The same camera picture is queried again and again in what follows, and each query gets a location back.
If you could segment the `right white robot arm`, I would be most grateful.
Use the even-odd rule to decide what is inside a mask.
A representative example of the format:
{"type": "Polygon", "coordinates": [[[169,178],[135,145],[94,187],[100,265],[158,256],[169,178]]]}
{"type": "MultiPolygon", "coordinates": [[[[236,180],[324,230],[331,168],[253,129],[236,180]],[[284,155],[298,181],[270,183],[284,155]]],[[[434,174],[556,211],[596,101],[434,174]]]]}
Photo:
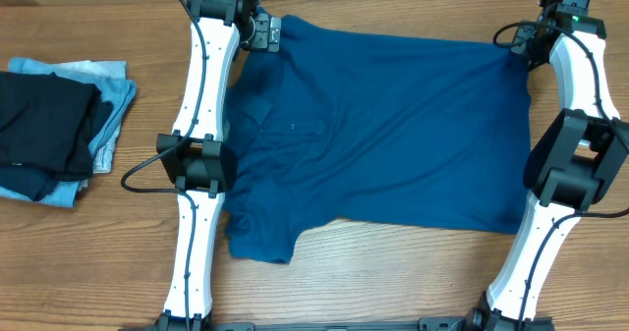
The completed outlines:
{"type": "Polygon", "coordinates": [[[531,150],[525,172],[527,205],[497,277],[477,306],[452,330],[551,330],[536,315],[544,281],[566,237],[600,202],[628,156],[628,125],[611,100],[603,65],[604,22],[591,0],[539,0],[534,21],[513,24],[505,49],[531,69],[549,64],[560,112],[531,150]]]}

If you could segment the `blue polo shirt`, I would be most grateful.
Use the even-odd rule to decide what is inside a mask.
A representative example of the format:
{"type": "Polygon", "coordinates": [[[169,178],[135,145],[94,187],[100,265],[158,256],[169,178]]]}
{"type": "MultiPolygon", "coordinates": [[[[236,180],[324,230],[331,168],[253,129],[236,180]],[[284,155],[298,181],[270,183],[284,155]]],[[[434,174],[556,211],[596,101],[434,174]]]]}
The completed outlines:
{"type": "Polygon", "coordinates": [[[231,254],[288,263],[343,217],[513,234],[526,204],[527,64],[487,43],[351,33],[294,16],[226,94],[231,254]]]}

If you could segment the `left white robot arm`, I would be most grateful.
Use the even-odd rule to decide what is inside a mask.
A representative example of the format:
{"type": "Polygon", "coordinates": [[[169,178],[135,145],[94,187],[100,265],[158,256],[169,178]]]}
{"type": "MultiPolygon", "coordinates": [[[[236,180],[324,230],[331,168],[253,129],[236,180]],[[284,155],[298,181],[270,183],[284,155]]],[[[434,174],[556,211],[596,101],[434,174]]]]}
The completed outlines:
{"type": "Polygon", "coordinates": [[[211,266],[218,218],[237,171],[224,116],[230,68],[238,51],[276,52],[281,22],[259,0],[187,0],[191,59],[183,102],[156,149],[179,208],[173,277],[156,330],[211,327],[211,266]]]}

